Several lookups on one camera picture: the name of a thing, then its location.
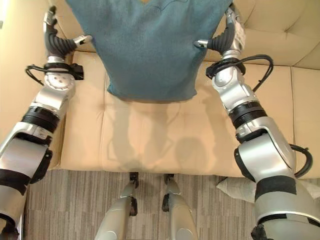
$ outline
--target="cloth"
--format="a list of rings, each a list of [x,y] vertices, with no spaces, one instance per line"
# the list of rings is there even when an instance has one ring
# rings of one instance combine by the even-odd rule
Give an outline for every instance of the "cloth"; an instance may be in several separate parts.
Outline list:
[[[121,98],[183,101],[197,94],[195,80],[209,39],[232,0],[66,0]]]
[[[313,199],[320,198],[320,186],[314,185],[306,180],[299,182],[307,189]],[[241,199],[249,203],[255,202],[257,184],[247,178],[227,177],[216,186],[233,199]]]

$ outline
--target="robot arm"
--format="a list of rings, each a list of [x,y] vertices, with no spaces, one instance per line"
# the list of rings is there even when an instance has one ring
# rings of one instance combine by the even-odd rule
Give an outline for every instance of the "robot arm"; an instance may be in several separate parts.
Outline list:
[[[53,155],[49,150],[53,133],[75,94],[75,78],[81,78],[77,72],[80,66],[66,64],[65,56],[91,40],[91,36],[57,37],[55,11],[51,7],[43,23],[48,62],[44,68],[30,68],[45,72],[43,88],[0,146],[1,239],[16,239],[19,235],[16,227],[24,212],[27,187],[46,174]]]
[[[218,51],[221,61],[206,74],[240,142],[234,157],[244,177],[256,182],[254,240],[319,240],[320,212],[308,191],[295,177],[292,149],[266,114],[254,91],[244,83],[245,67],[239,60],[245,35],[232,5],[226,11],[226,30],[194,45]]]

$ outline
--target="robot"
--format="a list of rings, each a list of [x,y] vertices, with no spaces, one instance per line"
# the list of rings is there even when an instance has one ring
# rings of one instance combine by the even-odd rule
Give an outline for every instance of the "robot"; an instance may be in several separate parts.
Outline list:
[[[18,229],[24,214],[27,187],[45,176],[53,155],[49,150],[53,133],[75,94],[75,80],[83,79],[82,67],[65,63],[65,57],[92,37],[57,37],[55,13],[56,8],[52,6],[43,23],[47,63],[43,68],[35,65],[26,68],[26,73],[43,88],[0,146],[1,240],[21,239]],[[244,28],[233,4],[225,15],[224,33],[193,44],[222,55],[219,62],[207,68],[206,75],[212,79],[212,86],[219,93],[236,129],[235,136],[240,145],[234,151],[235,161],[242,175],[256,183],[256,227],[251,236],[254,240],[320,240],[320,211],[296,178],[306,171],[301,172],[302,169],[295,174],[296,160],[292,148],[297,150],[297,147],[287,143],[255,95],[255,90],[272,71],[272,59],[267,55],[256,55],[239,60],[245,47]],[[246,69],[243,65],[252,59],[270,62],[264,78],[253,90],[244,83]],[[35,78],[31,70],[44,72],[44,83]],[[311,155],[305,149],[301,152],[309,159],[309,166],[305,166],[309,168]],[[138,176],[137,172],[130,173],[129,183],[105,214],[95,240],[125,239],[129,218],[138,213],[135,198]],[[162,210],[169,212],[171,239],[198,240],[190,207],[182,197],[174,175],[165,174],[164,181],[167,190]]]

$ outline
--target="seat cushion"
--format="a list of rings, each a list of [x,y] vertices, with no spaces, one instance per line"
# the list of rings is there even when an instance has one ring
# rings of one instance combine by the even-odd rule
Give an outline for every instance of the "seat cushion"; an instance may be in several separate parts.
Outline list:
[[[212,62],[201,64],[198,94],[170,104],[125,101],[108,93],[109,78],[96,53],[75,52],[73,62],[83,65],[84,80],[76,82],[67,113],[62,168],[242,176],[233,156],[235,129],[205,76]],[[267,69],[246,67],[251,86]],[[276,66],[257,95],[293,142],[290,68]]]
[[[305,178],[320,177],[320,70],[292,67],[294,135],[295,143],[308,147],[313,156],[313,166]],[[306,157],[297,153],[297,169],[301,169]]]

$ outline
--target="cable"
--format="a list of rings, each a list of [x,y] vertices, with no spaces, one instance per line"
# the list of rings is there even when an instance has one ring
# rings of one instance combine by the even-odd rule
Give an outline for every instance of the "cable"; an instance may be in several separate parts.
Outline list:
[[[42,67],[39,67],[39,66],[36,66],[34,64],[32,65],[28,65],[26,66],[25,68],[25,73],[30,77],[32,78],[33,80],[35,80],[38,84],[40,85],[44,85],[39,79],[37,79],[35,77],[35,75],[32,74],[31,70],[36,70],[36,71],[39,71],[39,72],[43,72],[43,73],[57,73],[57,74],[71,74],[73,75],[75,78],[78,77],[81,77],[79,74],[76,74],[75,72],[70,72],[70,70],[51,70],[51,69],[45,69],[45,68],[42,68]]]
[[[248,57],[245,57],[237,62],[230,62],[230,63],[225,63],[221,66],[218,66],[216,68],[216,70],[214,71],[213,75],[217,74],[218,72],[224,70],[224,69],[227,69],[227,68],[230,68],[230,67],[235,67],[239,64],[242,64],[244,62],[247,62],[247,61],[252,61],[252,60],[257,60],[257,59],[264,59],[264,60],[267,60],[269,62],[269,67],[268,69],[266,70],[264,76],[262,77],[261,80],[258,81],[258,84],[253,88],[253,91],[257,91],[258,88],[265,82],[265,80],[269,77],[269,75],[271,74],[271,72],[273,71],[274,69],[274,61],[273,59],[269,56],[269,55],[266,55],[266,54],[258,54],[258,55],[253,55],[253,56],[248,56]]]
[[[298,171],[296,172],[294,175],[295,177],[298,179],[300,177],[302,177],[303,175],[305,175],[307,172],[309,172],[309,170],[311,169],[312,165],[313,165],[313,158],[311,153],[309,152],[309,149],[303,148],[301,146],[297,146],[294,144],[289,144],[291,149],[300,153],[303,153],[305,155],[305,164],[304,166]]]

